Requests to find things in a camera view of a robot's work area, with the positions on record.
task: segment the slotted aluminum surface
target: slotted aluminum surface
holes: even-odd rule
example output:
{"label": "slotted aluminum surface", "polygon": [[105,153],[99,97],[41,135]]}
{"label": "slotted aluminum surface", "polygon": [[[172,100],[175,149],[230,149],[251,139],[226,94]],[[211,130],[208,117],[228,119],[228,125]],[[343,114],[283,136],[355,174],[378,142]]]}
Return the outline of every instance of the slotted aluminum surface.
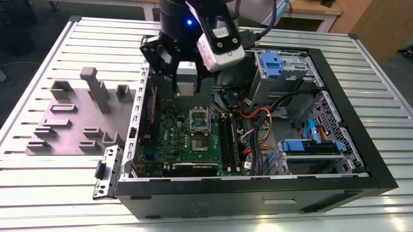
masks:
{"label": "slotted aluminum surface", "polygon": [[322,50],[399,188],[314,214],[137,220],[119,201],[92,201],[100,156],[26,156],[25,144],[52,97],[55,80],[87,87],[83,66],[107,88],[135,89],[139,41],[159,23],[101,18],[69,22],[0,131],[0,228],[116,231],[410,231],[411,109],[362,45],[346,35],[272,30],[262,44]]}

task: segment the white sticker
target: white sticker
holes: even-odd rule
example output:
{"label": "white sticker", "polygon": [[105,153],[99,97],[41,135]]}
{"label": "white sticker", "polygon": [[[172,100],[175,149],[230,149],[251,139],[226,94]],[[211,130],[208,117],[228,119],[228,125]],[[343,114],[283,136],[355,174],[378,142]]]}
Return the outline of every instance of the white sticker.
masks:
{"label": "white sticker", "polygon": [[216,36],[216,38],[222,38],[222,37],[228,36],[228,33],[227,33],[227,29],[226,29],[226,28],[216,28],[216,29],[212,29],[212,32],[214,32],[214,35]]}
{"label": "white sticker", "polygon": [[244,168],[251,169],[251,163],[250,162],[244,162]]}
{"label": "white sticker", "polygon": [[325,14],[326,15],[339,15],[341,13],[339,12],[333,12],[333,11],[326,11]]}

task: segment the gray component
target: gray component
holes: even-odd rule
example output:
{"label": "gray component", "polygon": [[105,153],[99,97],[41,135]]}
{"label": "gray component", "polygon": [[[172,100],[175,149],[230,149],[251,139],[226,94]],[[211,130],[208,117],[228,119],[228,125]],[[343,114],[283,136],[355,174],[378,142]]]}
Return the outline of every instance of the gray component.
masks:
{"label": "gray component", "polygon": [[83,134],[87,138],[100,138],[103,132],[99,127],[85,127],[83,128]]}
{"label": "gray component", "polygon": [[176,95],[179,97],[194,97],[195,96],[195,83],[177,82],[176,83]]}
{"label": "gray component", "polygon": [[278,107],[272,113],[271,117],[280,117],[280,118],[287,118],[287,110],[284,107]]}
{"label": "gray component", "polygon": [[6,79],[6,75],[0,70],[0,82],[5,81],[5,79]]}
{"label": "gray component", "polygon": [[101,179],[96,180],[93,200],[108,200],[115,198],[115,187],[119,178],[123,149],[109,146],[104,149],[101,161],[97,164],[95,177],[101,172]]}
{"label": "gray component", "polygon": [[[196,120],[194,119],[195,118],[194,114],[202,115],[204,126],[195,125]],[[208,126],[207,109],[204,109],[202,107],[194,107],[194,109],[191,109],[188,111],[188,121],[190,121],[188,128],[190,128],[191,134],[194,134],[196,132],[202,132],[203,134],[210,133],[210,131],[208,131],[210,126]]]}
{"label": "gray component", "polygon": [[44,140],[29,141],[25,146],[30,151],[48,151],[52,146]]}
{"label": "gray component", "polygon": [[[103,81],[97,81],[97,83],[99,83],[100,89],[104,90],[104,95],[105,95],[105,99],[107,99],[109,96],[108,96],[108,93],[107,93],[104,82]],[[88,94],[89,94],[89,97],[91,97],[92,101],[95,101],[93,94],[92,94],[92,92],[89,90],[88,90]]]}
{"label": "gray component", "polygon": [[131,102],[131,90],[128,85],[117,85],[116,87],[116,97],[117,101],[120,102]]}
{"label": "gray component", "polygon": [[[127,122],[131,117],[132,102],[119,102],[115,89],[108,89],[109,97],[107,102],[111,107],[111,112],[107,114],[100,112],[95,102],[89,99],[87,88],[75,88],[72,91],[68,91],[67,94],[68,100],[51,100],[41,122],[45,119],[47,123],[51,122],[51,120],[69,120],[72,125],[71,127],[52,126],[57,136],[44,137],[41,139],[47,141],[53,149],[33,151],[26,149],[24,151],[26,155],[101,155],[101,151],[105,148],[101,143],[103,132],[107,132],[112,136],[117,131],[120,139],[124,141],[127,138]],[[135,90],[131,90],[131,94],[135,97]],[[53,113],[49,110],[52,105],[69,103],[76,105],[76,112]],[[84,133],[84,129],[89,129],[89,134]],[[37,141],[38,138],[40,137],[33,135],[32,141]],[[100,149],[97,151],[83,151],[79,148],[79,142],[85,140],[96,140]]]}
{"label": "gray component", "polygon": [[300,80],[310,71],[310,69],[307,68],[306,59],[298,56],[279,56],[279,59],[283,61],[282,73],[279,75],[279,78],[288,80]]}
{"label": "gray component", "polygon": [[109,134],[104,132],[103,138],[101,138],[101,144],[104,145],[104,147],[109,147],[115,145],[124,146],[124,141],[121,140],[119,136],[119,132],[115,132],[113,139],[111,139]]}
{"label": "gray component", "polygon": [[80,71],[80,78],[88,83],[93,100],[97,103],[101,113],[109,112],[109,105],[107,102],[108,91],[104,87],[103,82],[99,83],[96,79],[97,70],[93,67],[83,67]]}
{"label": "gray component", "polygon": [[75,104],[56,104],[56,105],[52,105],[51,111],[53,113],[63,113],[63,112],[69,113],[69,112],[76,112],[77,108]]}
{"label": "gray component", "polygon": [[79,22],[81,19],[81,16],[77,16],[77,15],[72,15],[68,19],[69,22]]}
{"label": "gray component", "polygon": [[284,61],[283,74],[278,78],[267,78],[264,75],[264,69],[260,61],[260,52],[254,51],[255,58],[255,77],[248,91],[248,96],[244,99],[244,103],[250,106],[248,110],[255,105],[271,104],[282,95],[291,91],[295,91],[306,85],[312,84],[312,78],[304,78],[306,75],[311,75],[307,61],[302,57],[295,55],[282,55],[280,60]]}
{"label": "gray component", "polygon": [[33,131],[33,134],[38,138],[56,137],[56,131],[51,127],[37,127]]}
{"label": "gray component", "polygon": [[56,100],[68,100],[67,92],[72,90],[68,81],[55,81],[51,87],[51,93]]}
{"label": "gray component", "polygon": [[[235,1],[228,2],[227,4],[231,12],[235,11]],[[272,1],[268,0],[247,0],[242,1],[239,5],[239,14],[247,19],[258,22],[266,21],[270,17],[272,11]]]}
{"label": "gray component", "polygon": [[68,119],[48,119],[42,120],[42,126],[45,127],[71,127],[72,122]]}
{"label": "gray component", "polygon": [[80,141],[79,148],[81,151],[99,151],[100,150],[100,146],[95,140]]}

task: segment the green circuit board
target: green circuit board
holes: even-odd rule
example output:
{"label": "green circuit board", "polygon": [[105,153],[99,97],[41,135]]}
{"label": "green circuit board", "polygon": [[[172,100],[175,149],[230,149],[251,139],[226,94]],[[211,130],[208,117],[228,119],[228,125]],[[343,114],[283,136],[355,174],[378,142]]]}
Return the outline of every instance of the green circuit board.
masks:
{"label": "green circuit board", "polygon": [[[202,133],[190,134],[188,115],[161,117],[156,161],[212,161],[219,164],[218,123],[214,122],[215,116],[210,119],[211,132],[204,136]],[[192,151],[192,146],[206,147],[207,150]]]}
{"label": "green circuit board", "polygon": [[[196,124],[204,122],[196,117]],[[163,168],[165,163],[173,162],[212,162],[218,164],[218,176],[242,175],[242,170],[224,170],[223,157],[220,154],[219,139],[219,117],[211,115],[207,119],[210,133],[190,133],[190,116],[188,114],[167,114],[160,117],[159,140],[156,149],[141,149],[140,157],[149,159],[136,162],[139,170],[144,170],[145,177],[163,177]]]}

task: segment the blue plastic clip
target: blue plastic clip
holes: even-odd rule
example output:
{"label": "blue plastic clip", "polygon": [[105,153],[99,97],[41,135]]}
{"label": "blue plastic clip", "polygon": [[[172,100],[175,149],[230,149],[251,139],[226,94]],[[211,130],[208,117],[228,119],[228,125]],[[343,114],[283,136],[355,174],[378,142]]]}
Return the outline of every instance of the blue plastic clip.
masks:
{"label": "blue plastic clip", "polygon": [[337,146],[338,152],[341,153],[343,151],[341,141],[335,141],[335,146]]}
{"label": "blue plastic clip", "polygon": [[282,73],[282,60],[274,52],[260,52],[260,60],[267,78],[278,78]]}
{"label": "blue plastic clip", "polygon": [[290,150],[287,142],[282,142],[282,151],[286,152]]}

